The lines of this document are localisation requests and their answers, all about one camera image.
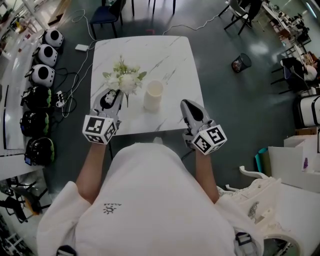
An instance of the white cup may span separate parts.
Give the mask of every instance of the white cup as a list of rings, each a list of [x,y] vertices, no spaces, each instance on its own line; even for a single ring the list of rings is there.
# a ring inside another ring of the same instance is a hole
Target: white cup
[[[163,91],[164,86],[160,81],[151,81],[146,87],[143,106],[149,111],[158,110]]]

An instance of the concrete floor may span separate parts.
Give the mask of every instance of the concrete floor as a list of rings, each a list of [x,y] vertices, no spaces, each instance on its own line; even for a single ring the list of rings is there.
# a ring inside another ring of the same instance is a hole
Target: concrete floor
[[[118,21],[115,25],[119,37],[151,35],[150,29],[155,31],[155,35],[162,35],[170,26],[178,24],[197,28],[226,7],[223,0],[177,0],[175,15],[172,16],[172,0],[157,0],[155,14],[152,16],[152,5],[149,7],[147,0],[134,2],[135,17],[132,15],[131,1],[127,0],[122,11],[124,24],[121,27]],[[90,19],[100,4],[100,0],[73,0],[64,19],[79,9],[85,9],[85,15]],[[198,31],[175,27],[167,35],[188,37],[204,105],[210,117],[222,126],[228,138],[224,146],[211,154],[217,184],[244,188],[252,179],[240,175],[238,167],[244,165],[248,171],[254,170],[254,156],[259,149],[282,146],[283,140],[294,134],[294,95],[278,95],[287,89],[285,82],[270,85],[270,82],[282,75],[281,72],[271,74],[271,71],[278,67],[277,63],[281,59],[279,53],[284,50],[271,26],[267,24],[263,32],[255,22],[253,29],[245,27],[238,36],[241,21],[227,31],[223,29],[231,22],[231,16],[230,12],[226,12]],[[71,19],[64,22],[64,19],[59,28],[65,36],[64,52],[58,59],[56,68],[63,67],[69,72],[76,72],[86,54],[75,51],[75,46],[89,45],[92,40],[84,19],[79,23],[72,23]],[[114,37],[112,27],[108,24],[103,28],[96,25],[95,32],[101,40]],[[231,68],[231,63],[240,53],[246,53],[251,58],[252,67],[236,74]],[[92,60],[93,51],[90,51],[80,77],[84,75]],[[73,79],[70,76],[66,80],[61,86],[62,91],[70,89]],[[55,85],[59,82],[60,79],[56,79]],[[89,150],[90,144],[82,135],[82,126],[84,116],[90,109],[90,86],[91,70],[74,94],[77,101],[76,110],[52,134],[56,160],[45,169],[44,175],[53,195],[68,181],[76,180]],[[57,112],[56,118],[60,117],[61,114]],[[151,142],[155,136],[162,137],[164,144],[180,156],[188,151],[184,146],[182,131],[175,130],[113,137],[113,154],[135,142]],[[194,158],[192,154],[184,161],[185,167],[193,175]],[[103,166],[104,174],[107,173],[110,162],[107,152]]]

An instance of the green leaf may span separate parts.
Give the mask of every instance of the green leaf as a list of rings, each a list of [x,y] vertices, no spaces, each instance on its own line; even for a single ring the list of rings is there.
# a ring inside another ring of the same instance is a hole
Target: green leaf
[[[105,77],[105,78],[108,78],[111,76],[110,73],[107,73],[107,72],[102,72],[102,75]]]
[[[144,72],[141,72],[138,76],[138,79],[141,81],[145,76],[146,76],[147,72],[144,71]]]

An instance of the trash can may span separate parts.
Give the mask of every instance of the trash can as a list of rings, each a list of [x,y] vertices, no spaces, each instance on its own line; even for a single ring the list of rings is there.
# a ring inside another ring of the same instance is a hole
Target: trash can
[[[247,68],[250,68],[251,65],[252,62],[248,55],[241,53],[240,56],[236,58],[234,62],[232,62],[231,67],[234,72],[239,73]]]

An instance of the teal object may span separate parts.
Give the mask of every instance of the teal object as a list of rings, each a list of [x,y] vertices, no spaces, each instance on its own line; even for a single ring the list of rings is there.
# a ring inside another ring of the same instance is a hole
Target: teal object
[[[263,153],[266,152],[266,151],[268,151],[268,149],[267,149],[266,147],[264,147],[264,148],[260,149],[260,150],[258,151],[258,154],[256,154],[256,155],[254,156],[255,162],[256,162],[256,166],[257,166],[257,168],[258,168],[259,173],[262,173],[262,166],[261,166],[261,160],[260,160],[260,155],[259,155],[259,154],[263,154]]]

